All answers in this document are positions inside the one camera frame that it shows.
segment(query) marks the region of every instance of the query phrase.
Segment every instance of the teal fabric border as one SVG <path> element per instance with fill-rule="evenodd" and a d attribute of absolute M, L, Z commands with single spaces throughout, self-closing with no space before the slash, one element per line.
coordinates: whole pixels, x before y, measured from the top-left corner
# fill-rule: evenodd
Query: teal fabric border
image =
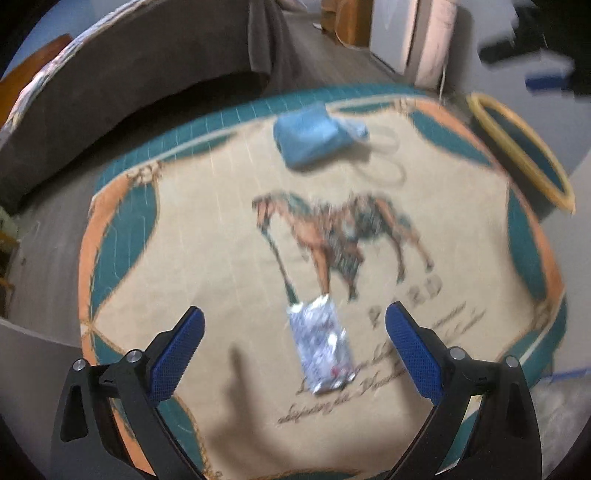
<path fill-rule="evenodd" d="M 425 93 L 411 87 L 395 84 L 377 85 L 370 83 L 367 85 L 335 86 L 255 100 L 235 108 L 210 113 L 180 127 L 173 128 L 115 159 L 101 174 L 96 191 L 98 192 L 125 170 L 203 135 L 234 127 L 255 118 L 265 118 L 278 113 L 298 110 L 315 102 L 338 102 L 340 100 L 376 95 L 425 96 Z"/>
<path fill-rule="evenodd" d="M 491 166 L 490 161 L 483 152 L 457 133 L 439 124 L 434 118 L 419 111 L 411 113 L 410 118 L 418 131 L 438 147 L 468 160 L 473 160 L 485 167 Z"/>
<path fill-rule="evenodd" d="M 333 87 L 257 100 L 237 108 L 226 109 L 172 129 L 117 158 L 101 175 L 97 190 L 107 185 L 123 171 L 139 163 L 148 161 L 157 155 L 165 154 L 172 148 L 198 139 L 198 137 L 203 135 L 256 118 L 264 118 L 266 116 L 300 109 L 314 102 L 336 102 L 377 95 L 419 96 L 423 95 L 423 93 L 410 87 L 398 85 Z M 345 107 L 340 109 L 340 111 L 346 113 L 368 113 L 382 109 L 387 105 L 389 104 L 383 102 L 370 103 L 369 105 Z M 435 145 L 484 166 L 490 166 L 489 160 L 484 153 L 480 152 L 470 142 L 467 142 L 455 132 L 437 123 L 430 116 L 422 112 L 413 112 L 410 117 L 425 138 Z M 223 144 L 228 138 L 230 138 L 230 135 L 222 135 L 210 141 L 199 142 L 180 152 L 164 157 L 161 161 L 174 161 L 202 153 Z M 91 295 L 90 318 L 96 313 L 98 307 L 105 301 L 110 292 L 114 290 L 131 266 L 134 265 L 139 255 L 141 255 L 154 228 L 156 217 L 157 199 L 151 185 L 136 187 L 124 198 L 112 224 L 107 230 L 98 256 Z M 532 295 L 536 299 L 543 299 L 546 290 L 545 278 L 541 270 L 541 260 L 537 253 L 537 247 L 535 246 L 527 217 L 513 192 L 509 194 L 508 222 L 511 254 L 515 261 L 516 269 L 524 279 Z M 134 232 L 138 228 L 140 229 L 140 235 Z M 535 352 L 523 366 L 528 383 L 530 381 L 534 383 L 539 378 L 541 372 L 551 360 L 553 350 L 564 335 L 565 329 L 566 302 L 563 303 L 558 318 L 551 330 L 546 334 Z M 508 354 L 521 356 L 538 338 L 539 334 L 539 332 L 531 332 L 517 342 L 509 350 Z M 98 335 L 93 334 L 92 338 L 99 363 L 111 363 L 120 359 L 120 354 L 111 349 Z M 167 402 L 162 403 L 159 406 L 159 410 L 187 455 L 197 466 L 202 468 L 203 459 L 200 455 L 197 436 L 190 419 L 178 401 L 173 397 Z M 462 424 L 454 440 L 452 449 L 444 461 L 444 466 L 452 464 L 459 458 L 474 421 L 475 415 L 472 415 Z M 385 473 L 376 475 L 372 480 L 382 478 Z M 294 473 L 286 475 L 283 478 L 289 478 L 290 480 L 345 480 L 351 476 L 353 475 L 344 472 L 318 471 Z"/>
<path fill-rule="evenodd" d="M 96 260 L 90 294 L 91 321 L 135 264 L 152 234 L 158 212 L 152 184 L 132 188 L 111 220 Z"/>
<path fill-rule="evenodd" d="M 533 298 L 542 301 L 547 295 L 542 260 L 534 240 L 534 234 L 531 231 L 530 222 L 512 189 L 509 189 L 507 222 L 509 250 L 515 269 Z"/>

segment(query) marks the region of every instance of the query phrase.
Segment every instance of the gray sofa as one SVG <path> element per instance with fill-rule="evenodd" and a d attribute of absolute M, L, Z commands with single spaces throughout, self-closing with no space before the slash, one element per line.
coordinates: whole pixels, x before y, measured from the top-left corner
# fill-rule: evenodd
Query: gray sofa
<path fill-rule="evenodd" d="M 204 80 L 257 72 L 265 94 L 300 65 L 275 0 L 152 0 L 76 51 L 0 131 L 0 205 L 22 197 L 131 113 Z"/>

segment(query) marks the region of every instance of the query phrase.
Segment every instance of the white door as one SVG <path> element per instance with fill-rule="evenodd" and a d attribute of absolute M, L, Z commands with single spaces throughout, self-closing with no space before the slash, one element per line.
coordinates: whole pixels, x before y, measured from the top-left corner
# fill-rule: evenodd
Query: white door
<path fill-rule="evenodd" d="M 418 0 L 375 0 L 369 49 L 400 75 L 408 62 Z"/>

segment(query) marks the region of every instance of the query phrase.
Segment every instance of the foil packet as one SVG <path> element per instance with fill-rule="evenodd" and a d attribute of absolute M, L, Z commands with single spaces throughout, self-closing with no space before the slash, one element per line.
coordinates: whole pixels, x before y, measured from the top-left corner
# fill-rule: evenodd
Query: foil packet
<path fill-rule="evenodd" d="M 287 313 L 308 389 L 320 394 L 353 381 L 355 366 L 349 342 L 330 297 L 297 303 Z"/>

